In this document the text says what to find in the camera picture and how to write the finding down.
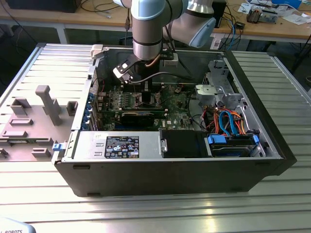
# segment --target green circuit board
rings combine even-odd
[[[193,130],[192,121],[188,116],[188,91],[181,86],[167,85],[152,93],[151,102],[141,102],[140,92],[125,92],[121,87],[114,86],[103,97],[101,110],[101,130],[104,131],[157,131]],[[124,113],[150,114],[154,120],[148,126],[124,127],[122,116]]]

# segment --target robotic arm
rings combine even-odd
[[[200,48],[209,39],[216,20],[213,18],[212,0],[114,0],[120,6],[130,8],[132,14],[133,50],[125,62],[114,70],[117,78],[126,83],[133,78],[129,69],[138,63],[144,66],[154,60],[162,50],[162,37]],[[144,78],[154,72],[135,68]]]

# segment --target wooden table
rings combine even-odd
[[[96,4],[107,3],[110,0],[95,0]],[[295,25],[282,18],[277,20],[276,24],[247,23],[246,14],[236,12],[238,5],[243,0],[228,0],[231,13],[237,18],[237,21],[245,23],[245,29],[242,39],[264,40],[264,41],[283,41],[305,43],[311,34],[310,24]],[[89,29],[102,31],[125,31],[124,23],[126,18],[126,9],[118,7],[111,10],[111,18],[104,17],[94,12],[87,12],[81,8],[76,13],[62,13],[51,11],[33,11],[33,10],[12,10],[7,3],[4,6],[15,17],[21,25],[52,27],[56,28],[60,42],[67,44],[68,38],[66,29]],[[116,6],[114,3],[101,6],[100,9],[107,9]],[[88,1],[85,8],[94,10],[92,1]],[[15,25],[15,21],[0,6],[0,24]],[[225,20],[222,20],[220,28],[214,29],[212,48],[217,48],[217,42],[227,37],[231,29]]]

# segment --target white sticker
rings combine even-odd
[[[106,139],[107,133],[95,133],[93,139]]]

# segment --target warning label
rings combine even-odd
[[[105,157],[107,159],[139,158],[138,136],[107,137]]]

